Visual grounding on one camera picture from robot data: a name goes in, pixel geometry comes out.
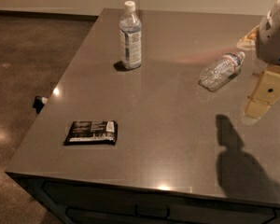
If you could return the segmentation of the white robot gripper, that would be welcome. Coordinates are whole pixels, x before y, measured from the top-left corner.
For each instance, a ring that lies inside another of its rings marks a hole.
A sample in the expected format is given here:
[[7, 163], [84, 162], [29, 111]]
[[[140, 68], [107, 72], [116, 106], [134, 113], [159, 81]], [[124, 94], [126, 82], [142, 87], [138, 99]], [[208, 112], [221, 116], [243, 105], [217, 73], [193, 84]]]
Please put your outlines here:
[[259, 75], [258, 83], [249, 96], [245, 114], [252, 119], [260, 119], [280, 99], [280, 0], [273, 5], [259, 26], [255, 26], [238, 41], [236, 47], [256, 50], [259, 59], [279, 64], [266, 68]]

